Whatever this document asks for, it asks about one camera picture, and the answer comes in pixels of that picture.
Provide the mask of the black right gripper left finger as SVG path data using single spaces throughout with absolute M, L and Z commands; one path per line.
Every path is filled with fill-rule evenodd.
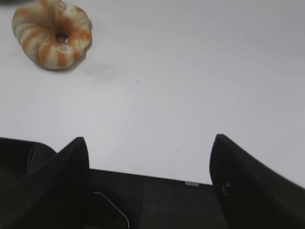
M 59 152 L 39 142 L 1 138 L 1 228 L 81 228 L 88 180 L 83 137 Z

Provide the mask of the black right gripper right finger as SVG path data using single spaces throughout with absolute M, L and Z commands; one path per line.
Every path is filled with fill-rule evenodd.
M 259 162 L 226 135 L 215 137 L 209 171 L 228 228 L 305 227 L 305 189 Z

